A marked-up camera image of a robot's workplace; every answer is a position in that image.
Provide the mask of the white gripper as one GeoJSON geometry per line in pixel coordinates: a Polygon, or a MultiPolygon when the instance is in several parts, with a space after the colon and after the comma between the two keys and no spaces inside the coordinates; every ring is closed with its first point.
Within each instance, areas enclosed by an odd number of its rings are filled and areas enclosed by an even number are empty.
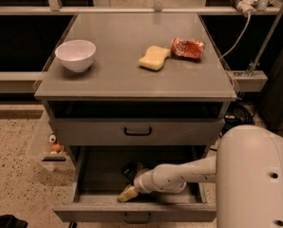
{"type": "Polygon", "coordinates": [[[153,171],[147,169],[141,162],[137,162],[137,171],[134,186],[128,184],[117,197],[118,202],[127,202],[135,198],[139,193],[147,194],[156,191],[153,182],[153,171]]]}

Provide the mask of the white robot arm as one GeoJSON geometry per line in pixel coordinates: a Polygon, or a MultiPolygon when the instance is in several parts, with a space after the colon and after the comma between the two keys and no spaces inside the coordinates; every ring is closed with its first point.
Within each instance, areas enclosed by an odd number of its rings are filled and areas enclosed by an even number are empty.
{"type": "Polygon", "coordinates": [[[137,167],[118,196],[179,193],[189,182],[216,185],[217,228],[283,228],[283,138],[255,125],[228,130],[214,156],[183,164],[137,167]]]}

